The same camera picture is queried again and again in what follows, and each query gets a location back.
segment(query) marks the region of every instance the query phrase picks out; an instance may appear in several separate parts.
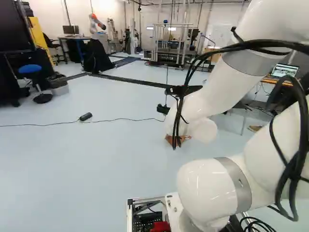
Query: black monitor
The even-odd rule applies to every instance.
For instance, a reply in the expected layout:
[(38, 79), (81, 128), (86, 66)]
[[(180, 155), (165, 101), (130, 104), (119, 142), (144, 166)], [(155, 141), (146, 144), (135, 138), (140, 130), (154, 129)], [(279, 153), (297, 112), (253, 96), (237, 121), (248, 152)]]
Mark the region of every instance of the black monitor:
[(79, 34), (78, 26), (62, 26), (62, 28), (63, 28), (63, 33), (65, 34), (69, 34), (69, 35)]
[(79, 34), (79, 27), (78, 26), (74, 26), (74, 30), (75, 30), (75, 34)]
[(62, 26), (62, 28), (63, 28), (63, 33), (65, 34), (69, 34), (69, 35), (75, 34), (74, 26)]
[(0, 53), (27, 52), (35, 49), (19, 2), (1, 0)]

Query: black cable on floor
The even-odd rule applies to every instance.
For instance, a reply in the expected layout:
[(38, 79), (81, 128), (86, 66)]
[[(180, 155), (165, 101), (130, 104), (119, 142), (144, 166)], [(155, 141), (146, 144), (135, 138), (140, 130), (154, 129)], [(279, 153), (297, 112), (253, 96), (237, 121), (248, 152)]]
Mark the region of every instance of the black cable on floor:
[(16, 124), (16, 125), (0, 125), (0, 127), (23, 127), (23, 126), (35, 126), (35, 127), (48, 127), (53, 125), (60, 125), (60, 124), (71, 124), (79, 121), (72, 121), (72, 122), (58, 122), (58, 123), (51, 123), (51, 124)]
[[(148, 120), (155, 120), (158, 122), (164, 122), (164, 120), (159, 120), (156, 118), (144, 118), (144, 119), (131, 119), (131, 118), (116, 118), (116, 119), (111, 119), (111, 120), (100, 120), (100, 121), (92, 121), (92, 122), (81, 122), (81, 123), (98, 123), (98, 122), (114, 122), (118, 120), (128, 120), (128, 121), (134, 121), (134, 122), (139, 122), (139, 121), (148, 121)], [(0, 127), (22, 127), (22, 126), (35, 126), (35, 127), (48, 127), (48, 126), (54, 126), (54, 125), (60, 125), (60, 124), (71, 124), (71, 123), (76, 123), (80, 121), (79, 119), (76, 121), (72, 122), (58, 122), (58, 123), (51, 123), (51, 124), (16, 124), (16, 125), (0, 125)]]

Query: white humanoid robot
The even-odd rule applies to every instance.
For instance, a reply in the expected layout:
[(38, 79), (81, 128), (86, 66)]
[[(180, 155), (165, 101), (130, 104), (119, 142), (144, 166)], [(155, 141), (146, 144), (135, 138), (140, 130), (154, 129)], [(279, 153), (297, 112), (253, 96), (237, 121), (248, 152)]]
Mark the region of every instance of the white humanoid robot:
[[(236, 29), (244, 41), (273, 39), (307, 43), (309, 41), (309, 1), (253, 0)], [(235, 37), (230, 44), (238, 43)], [(287, 48), (267, 48), (269, 51), (290, 52)], [(232, 108), (284, 56), (252, 50), (226, 53), (215, 66), (204, 87), (184, 98), (180, 135), (192, 135), (209, 143), (216, 137), (217, 126), (210, 116)], [(171, 135), (177, 106), (166, 119)], [(289, 162), (298, 150), (300, 110), (295, 103), (276, 116), (273, 133), (285, 159)], [(178, 193), (166, 196), (177, 205), (169, 209), (173, 232), (216, 232), (228, 222), (230, 215), (265, 207), (275, 202), (276, 187), (285, 169), (272, 142), (269, 125), (262, 128), (246, 144), (242, 154), (228, 158), (195, 160), (178, 172)], [(309, 178), (306, 161), (303, 178)], [(288, 187), (282, 198), (288, 198)], [(300, 181), (296, 196), (307, 198), (309, 184)]]

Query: cable bundle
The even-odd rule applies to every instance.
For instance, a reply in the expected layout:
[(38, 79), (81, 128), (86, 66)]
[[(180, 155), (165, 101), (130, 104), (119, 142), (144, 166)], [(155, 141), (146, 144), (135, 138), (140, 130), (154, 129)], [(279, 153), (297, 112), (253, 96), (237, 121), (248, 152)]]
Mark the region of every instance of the cable bundle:
[(261, 221), (260, 219), (254, 218), (254, 217), (244, 217), (240, 220), (240, 225), (242, 224), (242, 222), (244, 220), (247, 219), (251, 219), (253, 220), (252, 222), (250, 222), (244, 229), (244, 232), (248, 231), (248, 232), (260, 232), (260, 230), (258, 229), (259, 227), (261, 227), (262, 229), (264, 229), (266, 232), (276, 232), (276, 230), (274, 228), (272, 228), (270, 225), (268, 225), (267, 223)]

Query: wooden table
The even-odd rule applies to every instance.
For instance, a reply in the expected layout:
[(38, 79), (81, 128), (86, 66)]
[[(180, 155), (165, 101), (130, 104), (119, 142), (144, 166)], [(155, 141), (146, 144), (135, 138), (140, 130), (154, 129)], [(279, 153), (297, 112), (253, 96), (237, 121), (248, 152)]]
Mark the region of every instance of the wooden table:
[[(275, 79), (270, 79), (270, 75), (267, 75), (265, 78), (263, 78), (261, 80), (262, 83), (268, 83), (268, 84), (273, 84), (275, 85), (278, 80), (275, 80)], [(286, 86), (286, 87), (291, 87), (293, 86), (292, 83), (290, 81), (285, 81), (283, 84), (283, 86)]]

